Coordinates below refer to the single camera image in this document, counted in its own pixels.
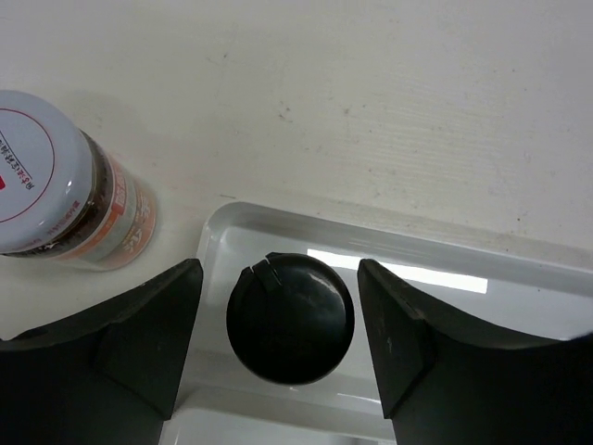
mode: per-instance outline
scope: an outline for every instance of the white jar lid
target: white jar lid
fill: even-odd
[[[0,253],[50,243],[81,213],[92,186],[81,131],[39,97],[0,91]]]

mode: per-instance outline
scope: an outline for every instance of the spice jar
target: spice jar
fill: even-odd
[[[156,221],[152,191],[62,112],[0,91],[0,254],[116,269]]]

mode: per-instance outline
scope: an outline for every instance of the tabletop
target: tabletop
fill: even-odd
[[[0,337],[195,256],[206,218],[234,200],[592,269],[592,12],[586,0],[4,2],[2,87],[49,100],[149,182],[160,220],[115,272],[0,259]]]

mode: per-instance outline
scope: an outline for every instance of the black cap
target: black cap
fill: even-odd
[[[226,312],[239,360],[274,383],[328,375],[354,334],[352,298],[340,276],[307,255],[271,253],[241,272]]]

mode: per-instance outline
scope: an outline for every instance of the jar label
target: jar label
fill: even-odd
[[[20,111],[0,108],[0,223],[39,201],[55,167],[54,146],[45,128]]]

